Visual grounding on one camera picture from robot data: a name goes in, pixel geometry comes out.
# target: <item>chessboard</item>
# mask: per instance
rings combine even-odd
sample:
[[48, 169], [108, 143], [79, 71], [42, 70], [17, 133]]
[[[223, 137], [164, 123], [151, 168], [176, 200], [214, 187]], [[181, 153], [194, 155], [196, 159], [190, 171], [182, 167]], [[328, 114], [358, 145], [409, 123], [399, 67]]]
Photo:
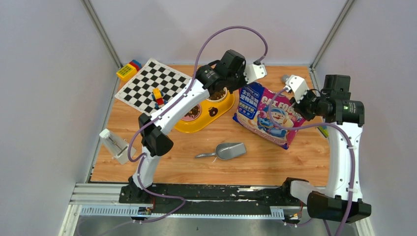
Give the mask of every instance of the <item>chessboard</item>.
[[149, 59], [144, 67], [115, 94], [115, 98], [150, 115], [156, 111], [156, 102], [152, 99], [154, 88], [158, 88], [163, 93], [163, 99], [168, 102], [181, 92], [190, 79], [188, 75], [155, 59]]

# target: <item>cable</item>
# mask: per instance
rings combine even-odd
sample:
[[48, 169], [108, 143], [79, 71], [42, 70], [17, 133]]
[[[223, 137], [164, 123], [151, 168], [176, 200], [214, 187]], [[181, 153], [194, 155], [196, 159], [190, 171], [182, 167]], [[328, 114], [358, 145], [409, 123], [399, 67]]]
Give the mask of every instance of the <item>cable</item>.
[[328, 227], [327, 221], [326, 220], [323, 220], [323, 223], [325, 224], [326, 231], [327, 231], [327, 235], [328, 236], [331, 236], [330, 228]]
[[297, 213], [297, 215], [300, 215], [299, 219], [301, 219], [301, 217], [302, 217], [302, 208], [304, 207], [304, 205], [302, 204], [302, 201], [300, 201], [300, 202], [301, 202], [300, 211]]
[[[301, 126], [301, 127], [284, 127], [281, 124], [279, 124], [277, 121], [275, 121], [275, 119], [273, 119], [272, 112], [271, 112], [271, 107], [272, 107], [272, 102], [275, 101], [275, 99], [285, 91], [287, 91], [286, 88], [282, 89], [277, 94], [275, 94], [275, 96], [272, 98], [271, 102], [268, 105], [268, 115], [269, 115], [269, 117], [272, 118], [271, 119], [272, 123], [280, 129], [285, 129], [285, 130], [290, 130], [290, 131], [307, 129], [307, 128], [316, 127], [316, 126], [329, 126], [329, 127], [333, 127], [336, 130], [338, 130], [343, 135], [346, 142], [348, 143], [348, 147], [350, 147], [349, 153], [350, 153], [350, 156], [351, 156], [351, 176], [350, 176], [350, 181], [349, 181], [349, 188], [353, 189], [354, 179], [355, 179], [355, 152], [354, 152], [353, 149], [351, 149], [351, 147], [353, 147], [353, 146], [352, 146], [351, 140], [349, 139], [349, 136], [346, 134], [346, 132], [342, 128], [340, 128], [339, 126], [337, 126], [335, 124], [332, 124], [332, 123], [321, 122], [321, 123], [316, 123], [316, 124], [308, 124], [308, 125]], [[334, 234], [335, 236], [338, 236], [342, 232], [343, 227], [345, 226], [346, 220], [348, 219], [349, 213], [351, 211], [352, 198], [353, 198], [353, 192], [349, 191], [349, 193], [348, 193], [348, 204], [346, 206], [346, 211], [345, 211], [345, 214], [343, 215], [343, 218], [340, 222], [339, 227], [337, 227], [336, 233]]]
[[136, 173], [137, 173], [137, 177], [138, 177], [138, 182], [139, 182], [139, 185], [141, 186], [141, 188], [145, 191], [145, 192], [147, 192], [147, 193], [149, 193], [149, 194], [151, 194], [151, 195], [154, 195], [154, 196], [156, 196], [156, 197], [161, 197], [161, 198], [171, 198], [171, 199], [180, 199], [180, 200], [182, 200], [182, 203], [181, 203], [181, 205], [179, 205], [178, 207], [176, 207], [175, 209], [173, 209], [173, 210], [171, 210], [170, 212], [168, 212], [168, 213], [166, 213], [165, 215], [163, 215], [163, 216], [160, 216], [160, 217], [158, 217], [158, 218], [155, 218], [155, 219], [152, 219], [152, 220], [137, 220], [136, 222], [139, 222], [139, 223], [152, 223], [152, 222], [155, 222], [155, 221], [158, 221], [158, 220], [162, 220], [162, 219], [164, 219], [164, 218], [166, 218], [167, 216], [169, 216], [170, 214], [172, 214], [172, 213], [174, 213], [174, 212], [176, 212], [178, 209], [180, 209], [184, 204], [185, 204], [185, 198], [183, 198], [183, 197], [180, 197], [180, 196], [169, 196], [169, 195], [162, 195], [162, 194], [159, 194], [159, 193], [154, 193], [154, 192], [151, 192], [151, 191], [149, 191], [149, 190], [147, 190], [146, 188], [145, 188], [145, 186], [142, 184], [142, 181], [141, 181], [141, 178], [140, 178], [140, 174], [139, 174], [139, 170], [141, 169], [141, 167], [142, 167], [142, 164], [143, 164], [143, 160], [145, 159], [145, 157], [144, 157], [144, 155], [145, 155], [145, 153], [142, 153], [141, 155], [140, 155], [140, 157], [142, 157], [141, 158], [141, 161], [139, 162], [139, 165], [138, 165], [138, 170], [136, 171]]
[[294, 227], [303, 227], [303, 226], [309, 225], [312, 221], [313, 221], [313, 218], [310, 218], [306, 222], [301, 223], [301, 224], [292, 224], [292, 223], [284, 222], [284, 225], [289, 225], [289, 226], [294, 226]]
[[[183, 94], [187, 94], [189, 91], [190, 91], [190, 89], [193, 87], [193, 84], [194, 84], [194, 81], [195, 81], [195, 77], [196, 77], [196, 73], [197, 73], [197, 67], [198, 67], [198, 61], [200, 60], [200, 56], [201, 56], [201, 53], [203, 52], [203, 50], [204, 50], [204, 48], [207, 46], [207, 44], [210, 42], [210, 40], [212, 40], [214, 37], [216, 37], [218, 34], [220, 34], [220, 33], [222, 33], [222, 32], [224, 32], [224, 31], [227, 31], [227, 30], [231, 30], [231, 29], [243, 29], [243, 30], [248, 30], [248, 31], [251, 31], [251, 32], [253, 32], [254, 34], [256, 34], [257, 36], [259, 36], [260, 38], [261, 38], [261, 40], [263, 41], [263, 43], [264, 43], [264, 45], [265, 45], [265, 52], [264, 52], [264, 54], [258, 59], [258, 61], [262, 61], [264, 58], [265, 58], [265, 56], [267, 55], [267, 53], [268, 53], [268, 44], [267, 44], [267, 41], [265, 40], [265, 38], [260, 34], [260, 33], [258, 33], [256, 30], [254, 30], [254, 29], [252, 29], [252, 28], [249, 28], [249, 27], [246, 27], [246, 26], [230, 26], [230, 27], [226, 27], [226, 28], [224, 28], [224, 29], [221, 29], [221, 30], [219, 30], [219, 31], [217, 31], [216, 33], [214, 33], [212, 36], [210, 36], [205, 42], [204, 42], [204, 44], [203, 44], [203, 46], [201, 47], [201, 49], [200, 49], [200, 51], [198, 52], [198, 54], [197, 54], [197, 58], [196, 58], [196, 61], [195, 61], [195, 63], [194, 63], [194, 71], [193, 71], [193, 77], [191, 78], [191, 83], [190, 83], [190, 86], [185, 90], [185, 92], [183, 93]], [[172, 109], [176, 104], [178, 104], [180, 101], [181, 101], [181, 99], [183, 98], [184, 96], [181, 96], [179, 99], [177, 99], [173, 104], [171, 104], [169, 107], [167, 107], [166, 108], [166, 110], [164, 110], [160, 115], [159, 115], [159, 117], [162, 117], [164, 114], [166, 114], [170, 109]], [[132, 137], [132, 140], [130, 140], [130, 143], [129, 143], [129, 147], [128, 147], [128, 150], [127, 150], [127, 158], [129, 159], [129, 161], [131, 161], [131, 162], [136, 162], [136, 161], [138, 161], [139, 160], [139, 157], [137, 157], [136, 159], [133, 159], [132, 158], [132, 156], [130, 155], [130, 151], [132, 150], [132, 146], [133, 146], [133, 142], [135, 141], [135, 139], [136, 139], [136, 137], [145, 129], [145, 128], [147, 128], [148, 126], [150, 126], [151, 124], [153, 124], [153, 123], [155, 123], [157, 120], [159, 120], [159, 117], [156, 117], [155, 119], [153, 119], [153, 120], [151, 120], [149, 123], [147, 123], [146, 125], [144, 125], [144, 126], [142, 126], [142, 128], [140, 128], [134, 135], [133, 135], [133, 137]]]

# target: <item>red toy block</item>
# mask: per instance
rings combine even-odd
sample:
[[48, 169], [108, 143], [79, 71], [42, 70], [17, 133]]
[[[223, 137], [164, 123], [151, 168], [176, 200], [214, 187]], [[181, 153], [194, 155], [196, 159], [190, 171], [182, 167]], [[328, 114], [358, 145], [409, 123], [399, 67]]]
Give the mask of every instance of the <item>red toy block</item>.
[[129, 62], [129, 65], [133, 66], [136, 68], [137, 71], [139, 71], [141, 68], [139, 67], [139, 65], [137, 65], [136, 63], [134, 63], [133, 61]]
[[163, 98], [159, 98], [159, 99], [156, 100], [156, 103], [158, 105], [164, 105], [164, 99]]

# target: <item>black metal bracket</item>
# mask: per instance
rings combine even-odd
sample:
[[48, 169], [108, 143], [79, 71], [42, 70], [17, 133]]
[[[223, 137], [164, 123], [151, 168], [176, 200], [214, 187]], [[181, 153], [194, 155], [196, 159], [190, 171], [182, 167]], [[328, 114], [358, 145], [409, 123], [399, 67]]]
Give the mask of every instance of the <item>black metal bracket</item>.
[[[311, 218], [331, 220], [341, 222], [345, 214], [348, 201], [339, 198], [331, 198], [322, 193], [313, 191], [307, 198], [307, 211]], [[371, 215], [372, 207], [370, 204], [362, 202], [352, 202], [349, 217], [346, 223], [353, 223]]]
[[[145, 113], [142, 113], [138, 120], [140, 128], [151, 121], [150, 116]], [[142, 145], [149, 150], [151, 156], [163, 156], [174, 146], [174, 142], [161, 132], [161, 127], [156, 127], [155, 124], [146, 127], [141, 132], [141, 136]]]

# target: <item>wooden tabletop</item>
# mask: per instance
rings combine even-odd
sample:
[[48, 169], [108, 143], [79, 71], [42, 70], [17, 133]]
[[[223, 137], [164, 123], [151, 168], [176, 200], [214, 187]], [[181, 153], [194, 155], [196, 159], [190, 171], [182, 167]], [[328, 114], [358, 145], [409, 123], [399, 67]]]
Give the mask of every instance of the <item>wooden tabletop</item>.
[[[192, 76], [190, 65], [172, 65], [172, 68]], [[306, 79], [313, 88], [305, 66], [267, 66], [268, 75], [259, 82], [272, 91], [283, 88], [283, 75], [294, 74]], [[315, 186], [325, 186], [328, 179], [329, 147], [327, 140], [316, 128], [299, 131], [288, 150], [269, 142], [232, 120], [238, 102], [232, 109], [199, 132], [185, 134], [173, 129], [168, 135], [174, 147], [159, 162], [155, 183], [203, 183], [236, 185], [281, 185], [286, 177], [307, 179]], [[107, 128], [130, 141], [139, 129], [141, 113], [115, 100]], [[311, 122], [320, 122], [315, 118]], [[141, 138], [134, 147], [141, 150]], [[223, 161], [214, 157], [195, 159], [203, 152], [213, 152], [222, 142], [243, 142], [247, 154]], [[91, 181], [127, 182], [138, 163], [120, 165], [102, 145]]]

